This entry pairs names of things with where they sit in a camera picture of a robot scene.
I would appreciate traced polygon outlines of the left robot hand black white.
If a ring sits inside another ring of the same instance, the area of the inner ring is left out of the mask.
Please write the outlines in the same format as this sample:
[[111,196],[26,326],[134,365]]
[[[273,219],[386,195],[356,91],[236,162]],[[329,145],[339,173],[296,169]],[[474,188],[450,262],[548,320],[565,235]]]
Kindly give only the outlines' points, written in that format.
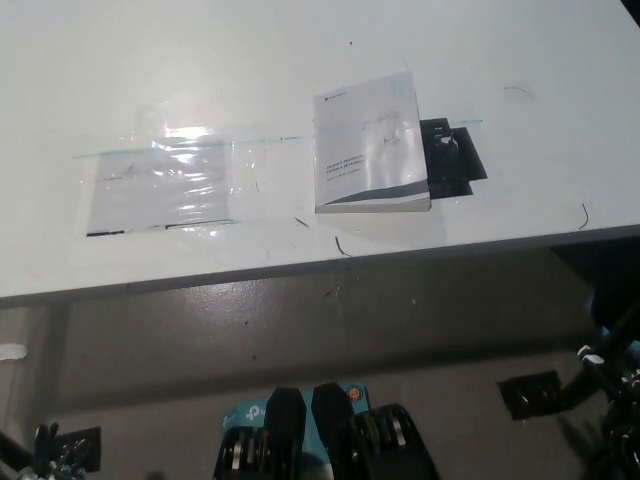
[[67,453],[56,445],[59,425],[40,424],[34,439],[33,459],[25,479],[67,479],[70,468],[66,465]]

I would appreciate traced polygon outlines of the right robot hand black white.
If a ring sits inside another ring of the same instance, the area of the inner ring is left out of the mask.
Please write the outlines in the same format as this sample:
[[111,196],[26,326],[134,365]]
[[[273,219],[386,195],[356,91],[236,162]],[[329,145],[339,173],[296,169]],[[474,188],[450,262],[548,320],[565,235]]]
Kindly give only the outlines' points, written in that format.
[[617,360],[606,358],[589,345],[582,346],[577,357],[581,370],[559,394],[564,410],[577,407],[598,391],[604,392],[620,409],[631,409],[639,404],[639,382],[626,375]]

